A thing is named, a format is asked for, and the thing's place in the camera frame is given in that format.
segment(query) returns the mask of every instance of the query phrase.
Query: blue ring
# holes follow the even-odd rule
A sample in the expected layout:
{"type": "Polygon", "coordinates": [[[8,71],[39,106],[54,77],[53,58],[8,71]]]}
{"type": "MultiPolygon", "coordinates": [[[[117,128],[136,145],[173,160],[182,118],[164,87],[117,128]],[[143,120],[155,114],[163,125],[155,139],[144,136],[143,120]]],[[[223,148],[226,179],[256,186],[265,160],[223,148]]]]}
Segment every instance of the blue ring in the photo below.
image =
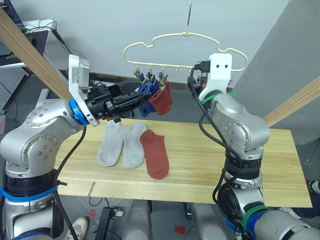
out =
{"type": "Polygon", "coordinates": [[[79,110],[76,100],[74,98],[71,98],[69,104],[72,108],[74,118],[78,120],[82,125],[89,125],[90,123],[86,119],[85,115],[82,113],[82,111],[79,110]]]}
{"type": "Polygon", "coordinates": [[[19,197],[19,196],[12,196],[9,193],[7,193],[3,188],[0,188],[0,196],[3,196],[6,199],[9,199],[11,202],[23,203],[23,202],[30,202],[30,201],[41,199],[49,194],[52,194],[57,189],[58,189],[58,187],[54,186],[53,188],[50,188],[47,191],[41,192],[41,193],[33,195],[33,196],[19,197]]]}

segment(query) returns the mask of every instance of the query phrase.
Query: red sock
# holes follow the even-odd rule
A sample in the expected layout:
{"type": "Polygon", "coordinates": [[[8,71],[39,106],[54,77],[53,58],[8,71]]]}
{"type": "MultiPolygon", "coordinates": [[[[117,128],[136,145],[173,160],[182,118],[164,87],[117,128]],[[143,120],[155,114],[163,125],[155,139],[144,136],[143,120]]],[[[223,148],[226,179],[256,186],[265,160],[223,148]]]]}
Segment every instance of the red sock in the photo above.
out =
{"type": "Polygon", "coordinates": [[[150,177],[163,179],[169,172],[169,160],[166,152],[165,137],[156,135],[148,129],[140,136],[146,169],[150,177]]]}
{"type": "Polygon", "coordinates": [[[166,82],[165,88],[157,91],[149,100],[154,106],[156,113],[161,116],[170,111],[172,107],[172,97],[170,91],[170,82],[166,82]]]}

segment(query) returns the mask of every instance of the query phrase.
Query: clothes hanger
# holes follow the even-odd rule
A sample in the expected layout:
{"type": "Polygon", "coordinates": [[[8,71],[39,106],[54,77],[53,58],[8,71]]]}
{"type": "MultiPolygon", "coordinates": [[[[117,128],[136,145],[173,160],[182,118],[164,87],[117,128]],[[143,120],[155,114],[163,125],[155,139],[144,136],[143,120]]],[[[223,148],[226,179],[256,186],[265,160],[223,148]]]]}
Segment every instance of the clothes hanger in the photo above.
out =
{"type": "Polygon", "coordinates": [[[154,37],[152,39],[152,44],[151,45],[147,45],[143,41],[132,43],[132,44],[128,45],[127,47],[125,47],[125,49],[123,50],[124,60],[126,60],[130,64],[135,64],[137,68],[139,68],[140,65],[147,65],[147,66],[149,66],[150,69],[152,69],[153,66],[160,66],[163,71],[165,70],[166,67],[173,67],[175,71],[178,71],[179,68],[187,68],[188,72],[190,72],[191,69],[194,66],[176,65],[176,64],[164,64],[164,63],[152,63],[152,62],[140,62],[140,61],[128,60],[128,58],[127,58],[127,50],[132,48],[132,47],[134,47],[134,46],[137,46],[137,45],[143,45],[147,49],[153,48],[155,46],[155,41],[158,40],[158,39],[162,39],[162,38],[176,37],[176,36],[184,36],[184,37],[196,36],[196,37],[207,39],[207,40],[210,40],[210,41],[216,43],[216,50],[221,52],[221,53],[225,53],[227,51],[233,51],[235,53],[240,54],[244,58],[244,66],[243,66],[243,68],[231,69],[231,71],[233,71],[233,72],[241,72],[242,70],[244,70],[248,65],[248,57],[242,51],[237,50],[237,49],[232,48],[232,47],[228,47],[226,49],[220,49],[220,42],[218,40],[216,40],[215,38],[212,38],[212,37],[209,37],[209,36],[206,36],[206,35],[203,35],[203,34],[199,34],[199,33],[189,32],[189,22],[190,22],[191,7],[192,7],[192,0],[190,0],[188,21],[187,21],[187,25],[186,25],[186,30],[184,32],[181,32],[181,33],[169,33],[169,34],[156,36],[156,37],[154,37]]]}

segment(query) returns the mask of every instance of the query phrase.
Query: gray wall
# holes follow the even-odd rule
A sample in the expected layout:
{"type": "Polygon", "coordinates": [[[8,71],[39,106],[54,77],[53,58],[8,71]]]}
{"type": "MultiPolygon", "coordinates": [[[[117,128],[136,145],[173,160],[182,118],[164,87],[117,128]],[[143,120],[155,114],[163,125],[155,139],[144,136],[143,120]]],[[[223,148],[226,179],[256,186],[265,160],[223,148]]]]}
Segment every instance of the gray wall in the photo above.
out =
{"type": "MultiPolygon", "coordinates": [[[[291,0],[238,80],[235,98],[252,114],[264,117],[319,76],[319,7],[291,0]]],[[[318,138],[320,99],[273,128],[291,129],[296,144],[318,138]]]]}
{"type": "MultiPolygon", "coordinates": [[[[53,19],[60,35],[80,50],[96,73],[133,76],[135,66],[124,61],[123,50],[132,43],[150,44],[153,37],[185,31],[188,0],[11,0],[22,20],[53,19]]],[[[289,0],[194,0],[190,31],[217,38],[221,48],[233,47],[249,58],[266,38],[289,0]]],[[[216,51],[214,43],[197,37],[161,39],[155,48],[137,47],[129,59],[144,62],[194,65],[216,51]]],[[[52,38],[47,52],[60,69],[67,69],[68,54],[52,38]]],[[[235,56],[233,66],[243,60],[235,56]]],[[[186,82],[188,71],[168,71],[169,79],[186,82]]],[[[240,73],[232,75],[236,81],[240,73]]]]}

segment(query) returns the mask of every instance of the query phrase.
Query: wooden table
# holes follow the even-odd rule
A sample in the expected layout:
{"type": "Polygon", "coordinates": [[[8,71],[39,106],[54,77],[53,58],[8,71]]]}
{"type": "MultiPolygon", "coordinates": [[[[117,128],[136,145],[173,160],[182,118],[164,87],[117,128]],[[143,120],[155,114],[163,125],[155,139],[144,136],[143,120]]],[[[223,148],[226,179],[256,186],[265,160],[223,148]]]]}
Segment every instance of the wooden table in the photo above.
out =
{"type": "MultiPolygon", "coordinates": [[[[164,179],[151,178],[146,163],[136,169],[124,167],[123,154],[112,167],[97,162],[104,138],[105,121],[89,126],[85,139],[73,153],[59,179],[64,195],[147,199],[177,202],[213,203],[212,192],[225,161],[225,150],[207,138],[194,123],[123,119],[130,127],[134,121],[165,136],[170,170],[164,179]]],[[[209,125],[206,130],[218,137],[209,125]]],[[[56,168],[78,141],[81,133],[68,138],[60,147],[56,168]]],[[[261,171],[265,204],[273,207],[311,207],[304,174],[289,130],[271,129],[265,145],[261,171]]]]}

